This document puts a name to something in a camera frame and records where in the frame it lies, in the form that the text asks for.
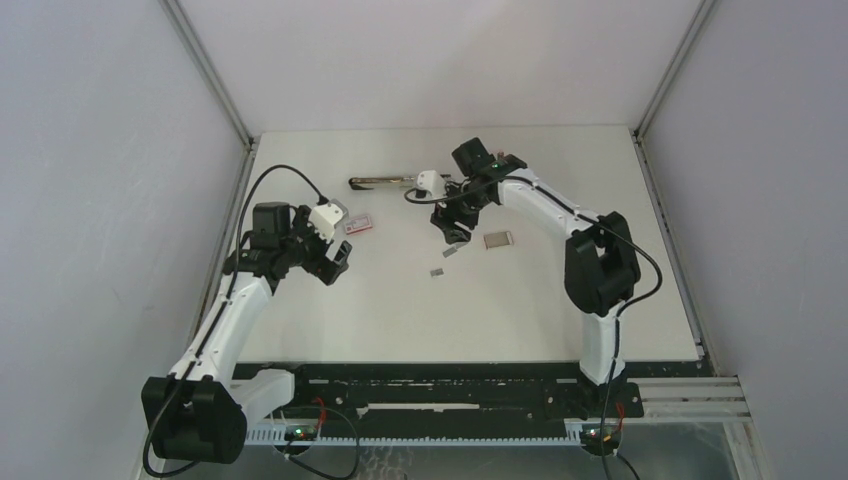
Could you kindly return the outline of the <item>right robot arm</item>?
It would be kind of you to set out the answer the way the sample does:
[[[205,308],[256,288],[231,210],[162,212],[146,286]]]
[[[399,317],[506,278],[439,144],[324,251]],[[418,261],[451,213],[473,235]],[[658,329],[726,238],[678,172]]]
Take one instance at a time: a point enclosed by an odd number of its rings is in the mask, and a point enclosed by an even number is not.
[[[452,157],[461,179],[423,171],[413,181],[413,202],[433,205],[430,222],[449,245],[469,242],[482,210],[490,205],[522,214],[561,244],[564,290],[583,314],[579,366],[587,382],[578,388],[579,406],[589,415],[605,415],[618,400],[611,381],[624,368],[618,312],[641,278],[627,220],[617,212],[597,215],[581,209],[545,184],[525,161],[492,154],[477,137],[457,147]]]

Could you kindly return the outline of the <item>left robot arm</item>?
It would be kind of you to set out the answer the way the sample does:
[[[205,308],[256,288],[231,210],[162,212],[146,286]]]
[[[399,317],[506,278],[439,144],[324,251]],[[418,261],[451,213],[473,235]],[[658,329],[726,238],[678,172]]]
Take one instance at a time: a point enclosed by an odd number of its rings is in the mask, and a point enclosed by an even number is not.
[[[347,270],[352,246],[337,238],[347,217],[335,200],[254,206],[250,230],[223,265],[212,310],[170,371],[148,378],[142,388],[146,455],[231,464],[260,420],[277,409],[290,417],[310,409],[311,388],[289,371],[262,370],[240,385],[234,373],[257,320],[291,270],[325,285]]]

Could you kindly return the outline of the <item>grey staple strip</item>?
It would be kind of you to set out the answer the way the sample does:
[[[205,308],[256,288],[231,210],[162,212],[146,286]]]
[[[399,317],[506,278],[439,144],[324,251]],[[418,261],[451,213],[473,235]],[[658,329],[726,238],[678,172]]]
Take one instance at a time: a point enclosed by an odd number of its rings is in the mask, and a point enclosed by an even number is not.
[[[463,248],[464,246],[465,246],[465,243],[456,243],[456,244],[450,245],[447,249],[445,249],[445,250],[442,252],[442,256],[443,256],[444,258],[448,258],[448,257],[450,257],[451,255],[456,254],[456,253],[457,253],[457,252],[458,252],[461,248]]]

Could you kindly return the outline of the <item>black and beige stapler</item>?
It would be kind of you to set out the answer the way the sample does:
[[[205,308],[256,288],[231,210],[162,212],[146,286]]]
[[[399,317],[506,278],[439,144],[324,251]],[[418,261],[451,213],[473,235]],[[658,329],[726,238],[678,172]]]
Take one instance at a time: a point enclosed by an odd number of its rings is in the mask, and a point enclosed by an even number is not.
[[[377,189],[410,189],[415,184],[412,176],[351,177],[347,184],[353,191],[373,191]]]

